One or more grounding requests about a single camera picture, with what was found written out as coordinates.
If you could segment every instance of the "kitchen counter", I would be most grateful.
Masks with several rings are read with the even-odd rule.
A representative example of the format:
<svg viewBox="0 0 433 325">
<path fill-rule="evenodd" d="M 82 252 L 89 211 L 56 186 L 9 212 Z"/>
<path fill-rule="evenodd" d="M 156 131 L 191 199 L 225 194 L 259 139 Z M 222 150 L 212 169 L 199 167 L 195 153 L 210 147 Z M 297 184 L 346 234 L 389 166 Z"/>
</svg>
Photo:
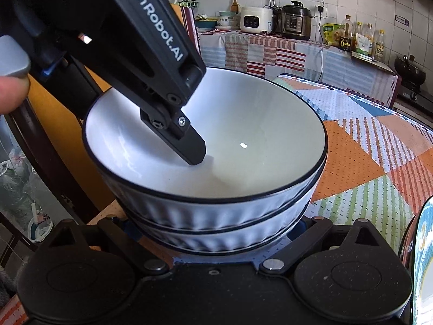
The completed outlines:
<svg viewBox="0 0 433 325">
<path fill-rule="evenodd" d="M 398 76 L 382 71 L 349 53 L 316 41 L 300 41 L 239 31 L 199 34 L 201 56 L 208 67 L 246 72 L 273 80 L 290 73 L 320 81 L 391 107 Z"/>
</svg>

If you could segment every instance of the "round pad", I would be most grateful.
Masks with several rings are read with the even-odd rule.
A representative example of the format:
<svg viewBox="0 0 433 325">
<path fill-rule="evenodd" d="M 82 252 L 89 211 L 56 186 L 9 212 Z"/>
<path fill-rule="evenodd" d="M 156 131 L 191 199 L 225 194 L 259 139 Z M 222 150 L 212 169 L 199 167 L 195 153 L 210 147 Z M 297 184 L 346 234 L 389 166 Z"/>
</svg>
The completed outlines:
<svg viewBox="0 0 433 325">
<path fill-rule="evenodd" d="M 55 324 L 81 324 L 116 309 L 134 285 L 134 271 L 120 257 L 62 246 L 36 253 L 17 289 L 29 315 Z"/>
<path fill-rule="evenodd" d="M 340 248 L 309 256 L 294 273 L 299 295 L 319 314 L 335 321 L 376 322 L 406 305 L 411 278 L 392 251 L 360 244 Z"/>
</svg>

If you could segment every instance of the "hand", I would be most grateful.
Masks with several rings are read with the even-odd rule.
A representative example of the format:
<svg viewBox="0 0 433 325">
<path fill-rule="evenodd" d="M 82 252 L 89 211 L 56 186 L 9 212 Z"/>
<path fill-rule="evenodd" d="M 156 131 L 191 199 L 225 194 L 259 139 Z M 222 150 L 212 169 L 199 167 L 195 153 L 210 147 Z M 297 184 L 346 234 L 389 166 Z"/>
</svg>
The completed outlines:
<svg viewBox="0 0 433 325">
<path fill-rule="evenodd" d="M 29 78 L 0 77 L 0 115 L 16 109 L 29 94 Z"/>
</svg>

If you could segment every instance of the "spatula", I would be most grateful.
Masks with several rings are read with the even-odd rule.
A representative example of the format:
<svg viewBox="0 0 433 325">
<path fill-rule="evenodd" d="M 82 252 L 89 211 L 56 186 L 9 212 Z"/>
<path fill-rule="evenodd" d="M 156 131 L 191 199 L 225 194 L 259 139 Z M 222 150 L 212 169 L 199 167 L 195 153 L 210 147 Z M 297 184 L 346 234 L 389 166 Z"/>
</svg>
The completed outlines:
<svg viewBox="0 0 433 325">
<path fill-rule="evenodd" d="M 233 0 L 233 4 L 230 6 L 230 12 L 239 12 L 239 5 L 237 0 Z"/>
</svg>

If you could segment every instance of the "screw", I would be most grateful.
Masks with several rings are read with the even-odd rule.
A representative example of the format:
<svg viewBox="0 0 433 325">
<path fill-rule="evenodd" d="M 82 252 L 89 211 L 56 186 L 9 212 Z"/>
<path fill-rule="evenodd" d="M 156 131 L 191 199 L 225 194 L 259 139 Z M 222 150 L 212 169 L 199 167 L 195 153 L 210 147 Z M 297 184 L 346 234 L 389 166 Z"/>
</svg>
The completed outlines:
<svg viewBox="0 0 433 325">
<path fill-rule="evenodd" d="M 165 266 L 165 262 L 160 259 L 150 259 L 144 263 L 144 267 L 151 271 L 161 271 Z"/>
<path fill-rule="evenodd" d="M 284 267 L 284 261 L 280 259 L 267 259 L 263 262 L 263 267 L 268 270 L 281 270 Z"/>
<path fill-rule="evenodd" d="M 167 99 L 174 105 L 179 105 L 182 102 L 180 97 L 174 94 L 167 94 Z"/>
<path fill-rule="evenodd" d="M 179 123 L 179 126 L 183 127 L 187 123 L 187 120 L 185 120 L 185 117 L 181 116 L 181 117 L 179 117 L 178 123 Z"/>
<path fill-rule="evenodd" d="M 159 121 L 152 121 L 152 126 L 154 126 L 155 128 L 158 128 L 158 129 L 163 129 L 164 128 L 164 126 L 162 125 L 162 123 L 159 122 Z"/>
</svg>

